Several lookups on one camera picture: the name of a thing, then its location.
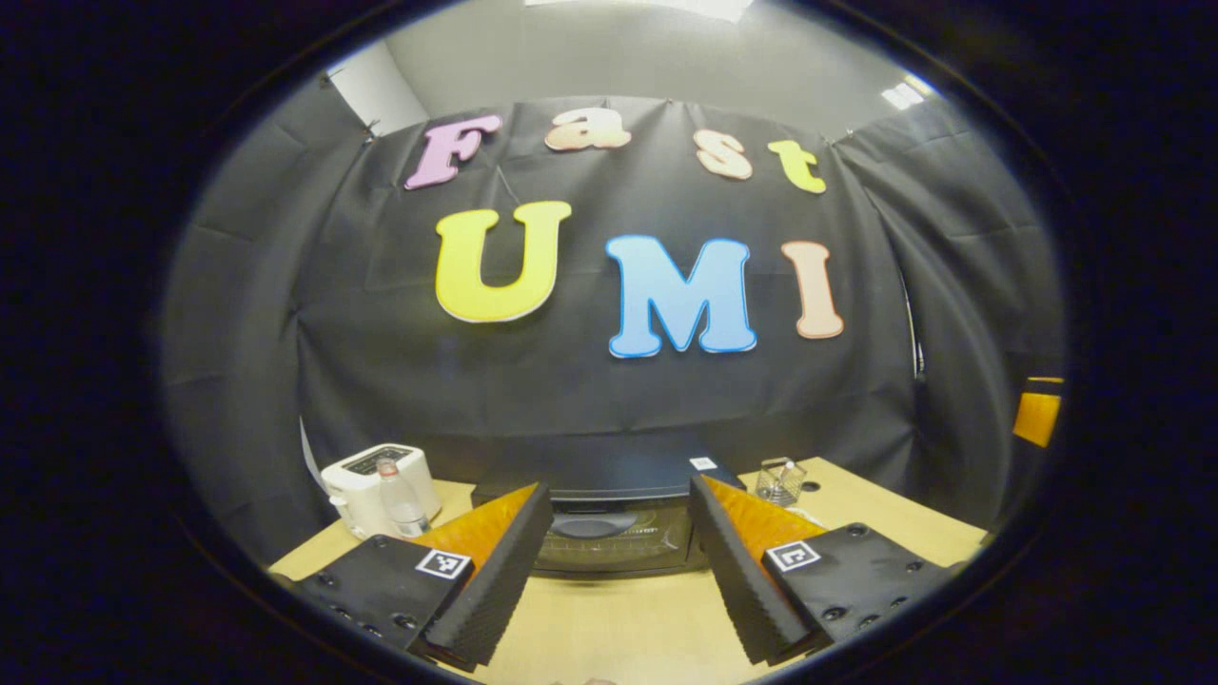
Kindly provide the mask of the clear plastic water bottle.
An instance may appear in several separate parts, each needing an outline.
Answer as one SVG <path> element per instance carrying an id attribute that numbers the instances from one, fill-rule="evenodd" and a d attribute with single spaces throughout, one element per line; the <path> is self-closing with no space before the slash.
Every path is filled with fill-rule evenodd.
<path id="1" fill-rule="evenodd" d="M 400 538 L 421 538 L 430 531 L 430 519 L 421 507 L 414 488 L 400 474 L 397 462 L 391 457 L 378 458 L 380 499 Z"/>

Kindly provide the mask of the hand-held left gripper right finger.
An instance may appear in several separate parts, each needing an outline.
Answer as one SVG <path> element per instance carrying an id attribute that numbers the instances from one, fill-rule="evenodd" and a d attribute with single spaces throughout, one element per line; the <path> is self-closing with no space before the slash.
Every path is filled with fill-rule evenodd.
<path id="1" fill-rule="evenodd" d="M 959 573 L 868 524 L 826 529 L 705 474 L 691 478 L 689 516 L 753 663 L 867 633 Z"/>

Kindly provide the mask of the white toaster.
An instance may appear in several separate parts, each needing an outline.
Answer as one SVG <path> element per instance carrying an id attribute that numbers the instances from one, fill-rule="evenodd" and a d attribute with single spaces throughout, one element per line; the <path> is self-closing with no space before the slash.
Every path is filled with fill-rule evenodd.
<path id="1" fill-rule="evenodd" d="M 322 470 L 322 479 L 329 501 L 339 511 L 340 520 L 354 538 L 373 535 L 397 535 L 400 531 L 384 511 L 378 460 L 391 457 L 400 467 L 401 477 L 409 481 L 421 509 L 434 520 L 442 511 L 442 501 L 436 491 L 430 469 L 421 449 L 408 445 L 382 442 L 362 452 L 339 460 Z"/>

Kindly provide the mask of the black electric oven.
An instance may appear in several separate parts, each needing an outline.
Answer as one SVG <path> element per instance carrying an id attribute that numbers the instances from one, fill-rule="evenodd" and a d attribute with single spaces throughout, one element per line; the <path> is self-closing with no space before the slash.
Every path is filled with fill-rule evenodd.
<path id="1" fill-rule="evenodd" d="M 548 486 L 552 520 L 532 567 L 537 577 L 664 577 L 705 566 L 689 516 L 697 474 L 745 489 L 741 477 L 702 455 L 592 457 L 496 466 L 470 501 L 477 507 L 533 481 Z"/>

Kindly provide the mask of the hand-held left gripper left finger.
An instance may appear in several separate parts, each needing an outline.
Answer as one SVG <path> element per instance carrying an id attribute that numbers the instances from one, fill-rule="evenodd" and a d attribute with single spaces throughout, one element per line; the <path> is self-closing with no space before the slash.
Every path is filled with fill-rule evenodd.
<path id="1" fill-rule="evenodd" d="M 382 652 L 474 672 L 499 646 L 552 520 L 551 490 L 532 481 L 421 538 L 373 535 L 274 579 L 311 616 Z"/>

